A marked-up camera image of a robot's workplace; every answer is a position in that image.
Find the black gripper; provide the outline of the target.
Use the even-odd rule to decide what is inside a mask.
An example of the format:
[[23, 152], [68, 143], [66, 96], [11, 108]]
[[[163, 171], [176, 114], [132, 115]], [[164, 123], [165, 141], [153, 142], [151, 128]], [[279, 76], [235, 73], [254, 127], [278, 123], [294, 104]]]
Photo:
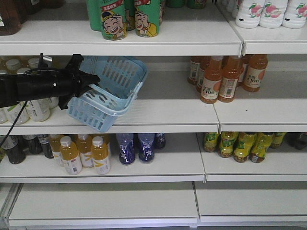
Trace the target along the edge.
[[80, 54], [73, 54], [70, 61], [63, 69], [49, 68], [56, 77], [56, 92], [52, 96], [59, 97], [58, 106], [61, 110], [68, 109], [68, 102], [73, 97], [80, 97], [92, 88], [83, 84], [98, 84], [100, 78], [97, 75], [79, 71], [80, 64], [84, 60]]

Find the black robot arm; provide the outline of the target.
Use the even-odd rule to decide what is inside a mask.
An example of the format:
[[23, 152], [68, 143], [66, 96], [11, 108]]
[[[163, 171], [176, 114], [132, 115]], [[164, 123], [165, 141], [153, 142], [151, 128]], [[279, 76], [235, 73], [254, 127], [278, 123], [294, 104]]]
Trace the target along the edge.
[[57, 69], [44, 64], [43, 56], [40, 56], [39, 67], [36, 69], [19, 75], [1, 75], [1, 108], [21, 101], [59, 97], [60, 109], [67, 109], [73, 97], [80, 97], [91, 89], [90, 84], [97, 85], [100, 82], [97, 75], [79, 70], [83, 60], [82, 55], [74, 54], [65, 68]]

